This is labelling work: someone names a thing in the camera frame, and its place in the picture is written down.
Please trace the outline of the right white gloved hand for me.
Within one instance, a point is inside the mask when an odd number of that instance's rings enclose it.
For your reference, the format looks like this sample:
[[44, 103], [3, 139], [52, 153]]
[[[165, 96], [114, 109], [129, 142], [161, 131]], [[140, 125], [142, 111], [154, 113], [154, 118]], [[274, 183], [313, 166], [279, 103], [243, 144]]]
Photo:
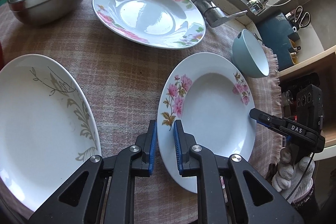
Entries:
[[313, 172], [315, 163], [311, 158], [303, 157], [297, 164], [292, 165], [291, 149], [289, 146], [284, 147], [280, 151], [280, 162], [278, 164], [277, 173], [272, 178], [272, 186], [284, 198], [287, 198], [298, 185], [296, 191], [291, 195], [294, 199], [308, 194], [313, 187]]

